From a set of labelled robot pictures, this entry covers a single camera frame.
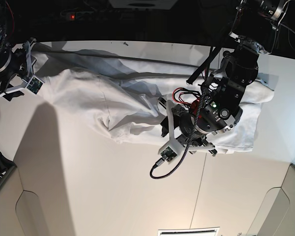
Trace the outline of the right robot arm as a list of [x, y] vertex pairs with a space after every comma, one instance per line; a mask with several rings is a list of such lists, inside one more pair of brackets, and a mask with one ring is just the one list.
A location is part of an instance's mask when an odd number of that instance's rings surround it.
[[37, 60], [31, 54], [36, 39], [31, 37], [22, 48], [13, 51], [9, 38], [14, 26], [14, 15], [8, 2], [0, 0], [0, 98], [8, 101], [24, 95], [24, 89], [38, 94], [43, 85], [34, 73]]

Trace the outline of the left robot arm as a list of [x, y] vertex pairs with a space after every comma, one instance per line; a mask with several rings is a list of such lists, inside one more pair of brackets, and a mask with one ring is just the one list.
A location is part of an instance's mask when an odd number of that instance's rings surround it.
[[171, 100], [159, 98], [167, 113], [161, 122], [162, 136], [168, 137], [158, 152], [161, 160], [197, 151], [215, 155], [252, 150], [261, 104], [271, 94], [263, 89], [253, 99], [246, 89], [258, 76], [259, 56], [273, 51], [288, 4], [287, 0], [240, 1], [229, 33], [237, 47], [223, 52], [220, 68], [209, 69], [221, 52], [217, 47], [187, 80], [191, 85], [202, 76], [199, 90], [179, 87]]

